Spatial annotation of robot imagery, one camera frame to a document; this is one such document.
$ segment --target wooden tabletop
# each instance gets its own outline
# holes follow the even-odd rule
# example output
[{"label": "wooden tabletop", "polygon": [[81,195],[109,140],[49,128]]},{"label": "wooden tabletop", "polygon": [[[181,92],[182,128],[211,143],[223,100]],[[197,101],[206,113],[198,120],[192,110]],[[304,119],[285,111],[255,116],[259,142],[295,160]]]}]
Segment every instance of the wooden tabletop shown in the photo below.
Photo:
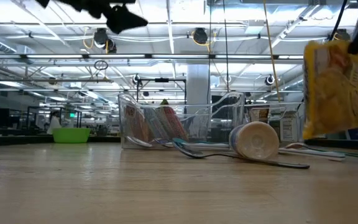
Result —
[{"label": "wooden tabletop", "polygon": [[357,223],[358,159],[294,170],[118,144],[0,147],[0,223]]}]

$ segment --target lime green bowl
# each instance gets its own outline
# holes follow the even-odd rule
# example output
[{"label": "lime green bowl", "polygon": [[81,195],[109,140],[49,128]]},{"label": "lime green bowl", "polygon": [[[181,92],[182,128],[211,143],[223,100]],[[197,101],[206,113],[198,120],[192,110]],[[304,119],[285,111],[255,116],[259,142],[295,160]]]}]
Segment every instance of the lime green bowl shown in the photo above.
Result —
[{"label": "lime green bowl", "polygon": [[55,143],[86,143],[90,133],[89,128],[56,128],[53,140]]}]

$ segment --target person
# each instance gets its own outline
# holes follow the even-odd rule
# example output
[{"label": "person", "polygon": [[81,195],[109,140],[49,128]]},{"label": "person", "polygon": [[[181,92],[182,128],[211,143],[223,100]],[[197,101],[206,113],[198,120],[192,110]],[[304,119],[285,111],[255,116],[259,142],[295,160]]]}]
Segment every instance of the person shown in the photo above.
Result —
[{"label": "person", "polygon": [[52,111],[49,115],[49,128],[47,134],[53,134],[55,128],[61,128],[59,122],[59,111]]}]

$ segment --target yellow snack bag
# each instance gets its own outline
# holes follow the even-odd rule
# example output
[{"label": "yellow snack bag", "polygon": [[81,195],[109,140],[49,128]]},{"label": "yellow snack bag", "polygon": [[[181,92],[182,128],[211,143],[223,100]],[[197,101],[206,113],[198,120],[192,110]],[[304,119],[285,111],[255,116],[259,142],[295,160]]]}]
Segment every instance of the yellow snack bag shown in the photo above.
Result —
[{"label": "yellow snack bag", "polygon": [[358,128],[358,54],[349,42],[310,42],[305,47],[303,138]]}]

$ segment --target ceiling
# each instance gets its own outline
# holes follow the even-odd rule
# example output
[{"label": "ceiling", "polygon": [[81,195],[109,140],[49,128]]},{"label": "ceiling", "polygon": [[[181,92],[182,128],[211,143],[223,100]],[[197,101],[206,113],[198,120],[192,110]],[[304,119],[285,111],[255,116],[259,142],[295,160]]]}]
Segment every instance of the ceiling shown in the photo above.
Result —
[{"label": "ceiling", "polygon": [[[17,48],[24,45],[32,49],[35,54],[104,54],[92,43],[93,32],[98,27],[106,27],[106,19],[94,19],[87,12],[77,12],[70,6],[50,1],[46,9],[33,0],[0,0],[0,42]],[[268,55],[269,41],[267,26],[264,24],[265,14],[262,0],[247,1],[226,0],[223,11],[222,1],[214,1],[209,7],[203,0],[137,0],[128,5],[128,9],[149,21],[147,27],[125,30],[119,35],[109,33],[109,37],[117,46],[117,54],[209,54],[208,47],[196,45],[191,33],[197,27],[205,28],[207,34],[216,34],[209,47],[211,54],[228,55]],[[267,1],[268,21],[274,55],[303,55],[303,49],[309,40],[324,41],[332,32],[337,21],[339,7],[342,1],[320,1],[326,5],[309,6],[309,0],[279,0]],[[340,29],[346,29],[351,35],[354,31],[358,8],[353,1],[348,1]],[[89,80],[90,73],[95,74],[93,60],[45,60],[34,59],[32,65],[20,63],[17,60],[0,60],[0,78],[18,79],[25,77],[25,65],[33,79],[75,79]],[[186,78],[187,65],[194,63],[210,64],[211,75],[225,77],[229,74],[229,88],[231,90],[271,90],[273,86],[265,85],[265,78],[273,74],[273,66],[269,60],[152,60],[124,58],[109,60],[109,68],[100,73],[98,78],[106,76],[112,83],[82,82],[83,88],[92,89],[100,97],[108,101],[115,101],[117,92],[97,92],[97,89],[113,88],[114,90],[132,88],[134,74],[141,78]],[[302,91],[303,67],[301,60],[278,60],[275,64],[280,88],[283,90]],[[227,90],[227,86],[220,79],[215,90]],[[63,83],[50,85],[46,82],[33,82],[31,88],[67,88]],[[162,97],[169,99],[183,99],[184,94],[176,84],[150,82],[146,89],[177,89],[177,92],[164,93]],[[56,93],[41,93],[48,96]],[[161,93],[150,92],[146,98],[159,99]],[[252,92],[252,99],[275,100],[274,95]]]}]

